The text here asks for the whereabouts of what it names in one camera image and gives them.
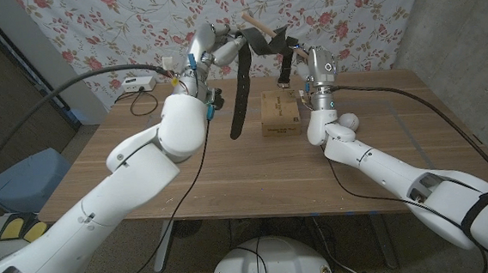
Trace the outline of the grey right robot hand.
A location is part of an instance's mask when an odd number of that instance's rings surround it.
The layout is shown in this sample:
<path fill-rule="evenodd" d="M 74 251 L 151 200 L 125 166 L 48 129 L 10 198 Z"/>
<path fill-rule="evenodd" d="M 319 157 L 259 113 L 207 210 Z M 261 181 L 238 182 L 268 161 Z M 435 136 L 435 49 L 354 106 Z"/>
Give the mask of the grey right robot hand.
<path fill-rule="evenodd" d="M 338 74 L 337 60 L 322 46 L 311 47 L 307 59 L 298 59 L 296 67 L 305 81 L 303 91 L 315 111 L 333 110 L 334 82 Z"/>

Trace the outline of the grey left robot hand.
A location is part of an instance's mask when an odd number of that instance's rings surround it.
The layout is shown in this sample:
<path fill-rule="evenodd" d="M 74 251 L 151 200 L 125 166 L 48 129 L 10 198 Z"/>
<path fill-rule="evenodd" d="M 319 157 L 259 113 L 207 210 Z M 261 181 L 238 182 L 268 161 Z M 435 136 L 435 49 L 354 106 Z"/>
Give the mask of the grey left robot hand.
<path fill-rule="evenodd" d="M 204 24 L 198 27 L 185 55 L 174 94 L 188 94 L 210 102 L 213 91 L 207 85 L 212 65 L 222 68 L 231 64 L 247 40 L 229 24 Z"/>

